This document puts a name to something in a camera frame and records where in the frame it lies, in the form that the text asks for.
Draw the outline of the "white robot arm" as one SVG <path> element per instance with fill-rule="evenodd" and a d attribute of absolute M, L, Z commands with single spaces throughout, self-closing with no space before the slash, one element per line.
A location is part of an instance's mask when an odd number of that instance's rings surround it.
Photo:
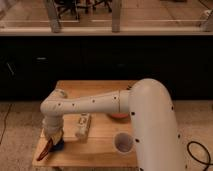
<path fill-rule="evenodd" d="M 79 98 L 55 89 L 41 103 L 43 128 L 51 136 L 63 128 L 63 116 L 78 113 L 128 113 L 131 117 L 139 171 L 185 171 L 184 150 L 174 106 L 167 88 L 142 79 L 129 90 Z"/>

